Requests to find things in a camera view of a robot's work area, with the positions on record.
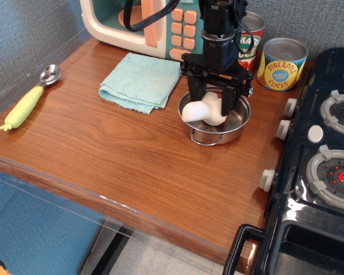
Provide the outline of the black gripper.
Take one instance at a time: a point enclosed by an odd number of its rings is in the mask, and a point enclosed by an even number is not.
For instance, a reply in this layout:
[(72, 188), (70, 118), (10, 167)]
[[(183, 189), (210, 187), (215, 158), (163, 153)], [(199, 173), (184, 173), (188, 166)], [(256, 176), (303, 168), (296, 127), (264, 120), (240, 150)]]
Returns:
[(203, 36), (201, 54), (184, 53), (183, 74), (191, 101), (204, 97), (207, 85), (215, 85), (222, 90), (222, 116), (228, 116), (241, 95), (252, 94), (253, 74), (239, 64), (240, 36)]

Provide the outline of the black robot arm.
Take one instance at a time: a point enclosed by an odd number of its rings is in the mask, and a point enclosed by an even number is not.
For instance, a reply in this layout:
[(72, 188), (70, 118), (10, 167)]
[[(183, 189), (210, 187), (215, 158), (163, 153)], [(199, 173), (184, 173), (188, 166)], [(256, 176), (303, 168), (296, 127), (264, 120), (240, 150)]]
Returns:
[(247, 1), (200, 1), (203, 28), (201, 54), (182, 55), (182, 73), (187, 77), (191, 101), (198, 101), (207, 86), (222, 89), (221, 114), (227, 116), (240, 96), (252, 94), (253, 74), (239, 64), (239, 54), (249, 53), (254, 44), (244, 50), (240, 46), (241, 32), (251, 34), (243, 22)]

